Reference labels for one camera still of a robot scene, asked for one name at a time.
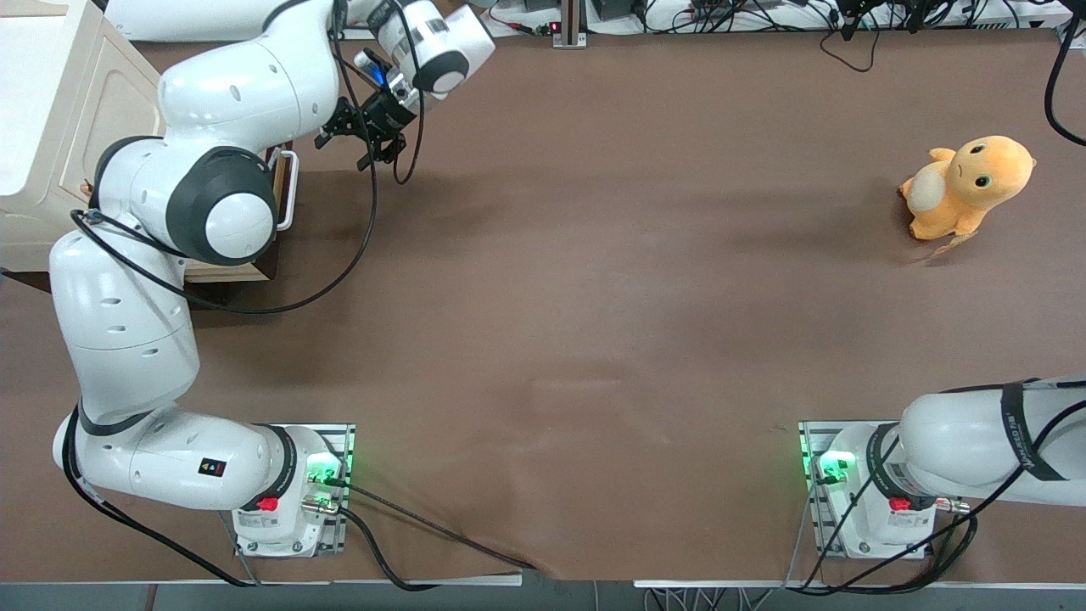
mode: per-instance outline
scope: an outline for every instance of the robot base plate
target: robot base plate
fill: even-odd
[[[804,478],[807,481],[807,489],[810,492],[811,486],[816,487],[815,494],[810,497],[810,520],[815,526],[815,549],[822,553],[824,542],[826,542],[832,535],[833,531],[837,526],[836,513],[833,510],[832,500],[828,486],[815,484],[812,478],[818,476],[817,468],[813,467],[819,459],[836,438],[837,434],[841,433],[847,427],[867,423],[872,425],[884,424],[893,421],[801,421],[799,423],[799,449],[803,453],[804,460]],[[866,495],[873,494],[871,489],[864,493]],[[847,522],[851,522],[853,514],[849,514]],[[831,543],[829,551],[826,551],[826,558],[888,558],[898,551],[901,551],[900,547],[889,547],[887,549],[870,549],[867,553],[860,553],[854,550],[851,553],[845,552],[845,547],[843,545],[842,538],[847,537],[848,530],[846,526],[841,530],[836,539]],[[902,557],[904,560],[923,560],[927,555],[931,553],[931,546],[925,546],[924,548],[918,549],[917,551],[906,555]]]
[[[348,423],[273,423],[276,427],[300,427],[312,430],[320,435],[328,446],[332,456],[342,461],[343,471],[339,478],[345,482],[351,482],[351,468],[354,458],[354,434],[355,425]],[[348,506],[346,488],[328,488],[316,486],[320,491],[318,496],[327,496],[332,502],[341,507]],[[239,519],[239,512],[235,511],[235,520]],[[263,544],[252,542],[243,536],[236,535],[236,553],[250,558],[313,558],[316,556],[332,556],[343,552],[346,539],[346,519],[342,515],[319,515],[314,517],[311,527],[296,543],[290,544]]]

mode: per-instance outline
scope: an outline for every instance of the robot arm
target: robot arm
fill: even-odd
[[[950,498],[987,499],[1020,467],[1024,473],[1000,500],[1086,506],[1086,412],[1068,411],[1086,402],[1082,380],[925,395],[898,423],[842,430],[820,457],[818,475],[842,520],[846,553],[889,558],[932,534],[936,509],[969,510]],[[923,550],[910,557],[922,558]]]
[[[470,20],[458,11],[445,22],[416,0],[403,9],[415,69],[389,1],[352,0],[345,14],[370,23],[383,14],[374,25],[379,39],[396,61],[409,62],[401,67],[411,75],[400,79],[403,100],[444,96],[493,51],[470,11]],[[90,234],[72,231],[50,253],[53,304],[81,392],[72,444],[85,482],[190,509],[236,510],[239,536],[268,556],[314,552],[324,517],[302,510],[315,486],[308,475],[338,475],[339,460],[308,429],[178,409],[174,402],[200,369],[188,304],[99,240],[177,288],[185,257],[235,265],[258,256],[276,222],[263,151],[320,128],[337,106],[327,38],[330,20],[343,14],[333,15],[337,5],[289,0],[261,36],[169,68],[159,87],[165,136],[128,138],[102,155],[92,207],[162,247],[88,216]],[[394,105],[407,107],[399,99]],[[54,440],[58,464],[67,423]]]

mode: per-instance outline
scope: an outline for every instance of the black strap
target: black strap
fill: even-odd
[[[1022,469],[1041,482],[1066,482],[1040,455],[1033,451],[1033,437],[1025,423],[1025,389],[1021,382],[1003,385],[999,399],[999,411],[1003,418],[1007,441],[1014,450]]]
[[[898,479],[906,483],[909,480],[899,471],[900,467],[888,464],[888,457],[885,462],[883,461],[883,454],[886,451],[883,449],[883,442],[897,429],[898,424],[897,422],[880,424],[875,428],[875,432],[871,434],[871,437],[868,438],[867,456],[864,458],[868,461],[868,470],[871,472],[871,482],[887,499],[894,497],[909,499],[911,509],[914,511],[927,509],[935,504],[935,497],[925,496],[921,491],[915,488],[902,488],[898,485]],[[898,478],[895,479],[891,475],[887,468],[893,470]]]
[[[256,511],[260,507],[256,506],[256,501],[261,499],[266,499],[268,497],[278,499],[287,492],[287,487],[290,486],[291,481],[294,479],[294,469],[298,467],[298,450],[294,448],[294,441],[290,437],[281,427],[272,427],[270,424],[257,424],[255,427],[263,427],[275,433],[276,437],[282,442],[282,469],[279,470],[279,478],[267,487],[266,491],[256,495],[248,504],[241,507],[241,511]]]

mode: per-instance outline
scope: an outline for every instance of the stuffed animal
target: stuffed animal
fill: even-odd
[[[976,234],[989,209],[1016,195],[1037,160],[1006,136],[973,140],[955,152],[932,149],[929,163],[898,189],[913,219],[912,237],[932,240],[955,233],[942,254]]]

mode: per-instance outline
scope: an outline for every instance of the metal handle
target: metal handle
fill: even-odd
[[[279,156],[290,157],[290,181],[287,183],[287,211],[283,214],[282,222],[275,226],[277,231],[286,231],[294,224],[294,194],[298,192],[298,173],[302,170],[302,163],[298,158],[298,153],[282,149]]]

